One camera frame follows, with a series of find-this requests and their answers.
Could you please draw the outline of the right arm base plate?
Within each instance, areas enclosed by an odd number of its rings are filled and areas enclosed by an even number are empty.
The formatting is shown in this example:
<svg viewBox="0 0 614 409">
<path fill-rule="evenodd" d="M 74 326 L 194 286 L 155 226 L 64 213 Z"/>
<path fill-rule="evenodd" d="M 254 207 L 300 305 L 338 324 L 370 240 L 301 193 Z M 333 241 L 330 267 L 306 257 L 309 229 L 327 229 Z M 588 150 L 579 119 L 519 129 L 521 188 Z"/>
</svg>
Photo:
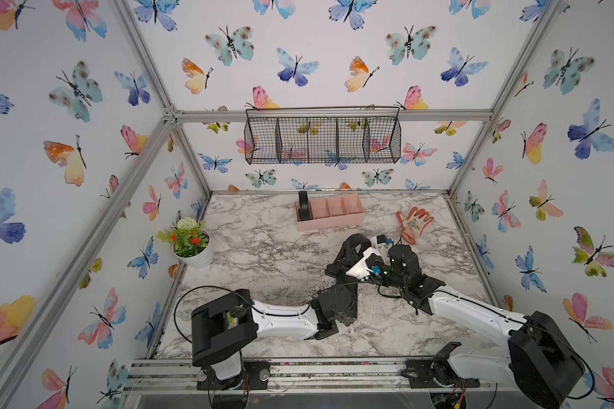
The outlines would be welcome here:
<svg viewBox="0 0 614 409">
<path fill-rule="evenodd" d="M 421 358 L 405 361 L 400 376 L 409 381 L 411 389 L 479 388 L 476 378 L 460 378 L 447 361 Z"/>
</svg>

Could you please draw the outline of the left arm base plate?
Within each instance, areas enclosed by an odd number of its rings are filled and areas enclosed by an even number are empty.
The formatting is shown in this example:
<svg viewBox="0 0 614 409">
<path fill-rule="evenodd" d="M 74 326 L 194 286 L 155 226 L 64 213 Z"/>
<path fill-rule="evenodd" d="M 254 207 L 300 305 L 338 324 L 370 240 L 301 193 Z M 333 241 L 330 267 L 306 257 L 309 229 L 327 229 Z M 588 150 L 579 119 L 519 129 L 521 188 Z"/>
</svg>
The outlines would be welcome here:
<svg viewBox="0 0 614 409">
<path fill-rule="evenodd" d="M 244 361 L 240 356 L 201 368 L 197 390 L 266 390 L 271 377 L 269 361 Z"/>
</svg>

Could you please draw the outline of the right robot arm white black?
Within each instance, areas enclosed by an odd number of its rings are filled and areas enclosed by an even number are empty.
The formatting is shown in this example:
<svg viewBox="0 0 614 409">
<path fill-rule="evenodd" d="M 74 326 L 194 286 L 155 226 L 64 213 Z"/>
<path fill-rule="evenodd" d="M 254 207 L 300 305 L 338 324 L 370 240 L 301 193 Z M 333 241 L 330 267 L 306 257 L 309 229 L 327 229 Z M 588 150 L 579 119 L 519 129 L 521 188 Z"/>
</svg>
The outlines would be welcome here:
<svg viewBox="0 0 614 409">
<path fill-rule="evenodd" d="M 519 389 L 542 408 L 560 408 L 588 370 L 548 315 L 514 313 L 471 298 L 424 274 L 408 245 L 367 246 L 360 281 L 398 290 L 416 312 L 451 320 L 491 341 L 498 351 L 456 346 L 444 356 L 458 378 L 477 378 Z"/>
</svg>

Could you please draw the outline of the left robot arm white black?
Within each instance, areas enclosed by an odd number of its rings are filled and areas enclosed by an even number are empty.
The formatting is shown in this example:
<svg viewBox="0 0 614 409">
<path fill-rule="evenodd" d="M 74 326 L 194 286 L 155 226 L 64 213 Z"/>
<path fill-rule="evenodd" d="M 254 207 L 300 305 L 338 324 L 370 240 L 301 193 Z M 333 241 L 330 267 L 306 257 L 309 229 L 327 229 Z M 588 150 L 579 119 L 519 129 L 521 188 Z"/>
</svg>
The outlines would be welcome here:
<svg viewBox="0 0 614 409">
<path fill-rule="evenodd" d="M 220 381 L 243 373 L 242 349 L 260 337 L 294 337 L 322 340 L 339 332 L 339 324 L 351 325 L 357 318 L 358 284 L 347 272 L 368 253 L 386 255 L 392 240 L 385 235 L 371 239 L 356 233 L 340 247 L 336 259 L 325 269 L 335 284 L 319 291 L 307 304 L 291 307 L 262 303 L 250 291 L 226 291 L 191 313 L 192 365 L 211 368 Z"/>
</svg>

